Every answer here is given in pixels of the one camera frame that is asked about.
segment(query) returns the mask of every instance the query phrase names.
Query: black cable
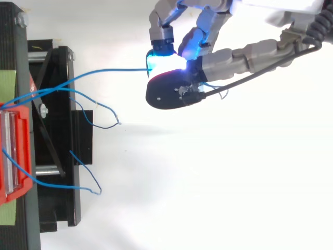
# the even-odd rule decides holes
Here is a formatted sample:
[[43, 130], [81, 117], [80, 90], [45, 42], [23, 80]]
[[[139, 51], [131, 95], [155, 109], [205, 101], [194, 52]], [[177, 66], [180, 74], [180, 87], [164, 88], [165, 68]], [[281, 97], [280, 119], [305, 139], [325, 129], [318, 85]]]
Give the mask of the black cable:
[[318, 47], [312, 47], [312, 48], [308, 48], [308, 49], [305, 49], [301, 52], [299, 52], [298, 54], [294, 54], [294, 55], [291, 55], [291, 56], [288, 56], [284, 59], [281, 59], [280, 61], [277, 61], [276, 63], [272, 64], [272, 65], [269, 65], [268, 67], [262, 69], [262, 70], [259, 70], [258, 72], [256, 73], [253, 73], [252, 75], [248, 76], [248, 77], [244, 77], [243, 79], [240, 79], [236, 82], [233, 82], [233, 83], [230, 83], [228, 85], [225, 85], [225, 86], [222, 86], [216, 90], [212, 90], [212, 91], [208, 91], [205, 93], [205, 97], [208, 97], [208, 96], [211, 96], [211, 95], [214, 95], [214, 94], [217, 94], [219, 92], [222, 92], [222, 91], [225, 91], [225, 90], [229, 90], [233, 87], [236, 87], [236, 86], [239, 86], [243, 83], [246, 83], [248, 81], [251, 81], [253, 80], [254, 78], [257, 78], [271, 70], [274, 70], [275, 68], [283, 65], [283, 64], [286, 64], [287, 62], [291, 61], [291, 60], [294, 60], [298, 57], [301, 57], [301, 56], [304, 56], [304, 55], [307, 55], [307, 54], [310, 54], [312, 52], [315, 52], [315, 51], [318, 51], [320, 48]]
[[294, 54], [294, 55], [288, 56], [284, 59], [281, 59], [280, 61], [278, 61], [272, 65], [269, 65], [268, 67], [266, 67], [262, 70], [259, 70], [258, 72], [253, 73], [252, 75], [250, 75], [248, 77], [245, 77], [236, 82], [225, 85], [218, 89], [206, 92], [204, 94], [204, 96], [207, 97], [207, 96], [211, 96], [211, 95], [217, 94], [217, 93], [225, 91], [225, 90], [229, 90], [233, 87], [236, 87], [243, 83], [251, 81], [254, 78], [257, 78], [271, 70], [274, 70], [277, 67], [279, 67], [291, 60], [294, 60], [298, 57], [318, 51], [319, 49], [322, 48], [322, 42], [324, 41], [327, 33], [331, 30], [332, 26], [333, 26], [333, 4], [329, 4], [318, 15], [316, 15], [315, 21], [309, 25], [308, 30], [306, 31], [306, 34], [307, 34], [306, 38], [304, 38], [302, 41], [304, 44], [314, 45], [314, 47], [305, 49], [297, 54]]

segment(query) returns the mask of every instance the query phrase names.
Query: white bolt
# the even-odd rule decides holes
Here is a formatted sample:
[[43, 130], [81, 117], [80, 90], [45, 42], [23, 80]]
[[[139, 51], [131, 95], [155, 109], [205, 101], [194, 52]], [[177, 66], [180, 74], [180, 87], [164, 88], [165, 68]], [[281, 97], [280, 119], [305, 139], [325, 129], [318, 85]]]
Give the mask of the white bolt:
[[75, 61], [75, 54], [74, 54], [74, 52], [68, 52], [68, 59], [70, 61]]
[[45, 119], [47, 114], [48, 114], [48, 109], [46, 108], [45, 104], [42, 104], [40, 106], [40, 115], [43, 119]]
[[29, 25], [28, 15], [25, 12], [20, 12], [15, 18], [15, 23], [22, 28], [26, 28]]

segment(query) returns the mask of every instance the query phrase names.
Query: white background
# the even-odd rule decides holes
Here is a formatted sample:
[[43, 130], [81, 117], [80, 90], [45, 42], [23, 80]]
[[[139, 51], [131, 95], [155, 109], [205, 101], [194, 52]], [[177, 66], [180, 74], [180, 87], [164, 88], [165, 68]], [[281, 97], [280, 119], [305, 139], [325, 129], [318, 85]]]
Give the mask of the white background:
[[[15, 2], [29, 13], [29, 39], [59, 39], [75, 51], [76, 76], [145, 67], [156, 0]], [[176, 47], [198, 13], [189, 9], [174, 23]], [[215, 48], [278, 39], [280, 28], [251, 14], [231, 19]], [[94, 128], [91, 169], [103, 194], [82, 191], [80, 224], [41, 234], [42, 250], [333, 249], [331, 58], [325, 45], [223, 101], [169, 111], [146, 103], [144, 72], [77, 81], [123, 125]], [[115, 122], [77, 100], [94, 109], [96, 124]], [[80, 181], [97, 188], [84, 169]]]

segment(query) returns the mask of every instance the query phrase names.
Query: robotic hand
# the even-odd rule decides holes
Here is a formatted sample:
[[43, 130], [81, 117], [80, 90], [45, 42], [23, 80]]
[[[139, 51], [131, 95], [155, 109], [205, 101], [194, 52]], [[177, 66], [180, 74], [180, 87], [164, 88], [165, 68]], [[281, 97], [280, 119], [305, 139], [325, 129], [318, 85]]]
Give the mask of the robotic hand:
[[[222, 49], [212, 53], [220, 28], [232, 16], [232, 8], [240, 0], [159, 0], [150, 14], [150, 39], [153, 49], [149, 59], [175, 55], [173, 30], [170, 23], [187, 7], [202, 9], [197, 27], [185, 35], [178, 49], [185, 65], [150, 76], [147, 102], [159, 109], [188, 106], [207, 96], [228, 90], [252, 80], [277, 67], [289, 66], [297, 57], [317, 51], [331, 35], [333, 4], [329, 0], [270, 1], [242, 0], [245, 3], [282, 9], [284, 16], [279, 26], [291, 23], [280, 41], [264, 40], [248, 44], [242, 49]], [[232, 78], [234, 74], [250, 72], [252, 75], [210, 92], [201, 92], [200, 83]]]

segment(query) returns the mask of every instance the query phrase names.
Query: glowing led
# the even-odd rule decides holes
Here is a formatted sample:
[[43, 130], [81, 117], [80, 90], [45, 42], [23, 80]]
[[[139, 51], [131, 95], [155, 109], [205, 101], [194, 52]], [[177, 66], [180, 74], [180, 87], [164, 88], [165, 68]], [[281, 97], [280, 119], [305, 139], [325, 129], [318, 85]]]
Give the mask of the glowing led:
[[152, 69], [149, 73], [149, 79], [175, 69], [186, 69], [186, 63], [186, 59], [177, 54], [171, 56], [150, 55], [147, 57], [148, 68]]

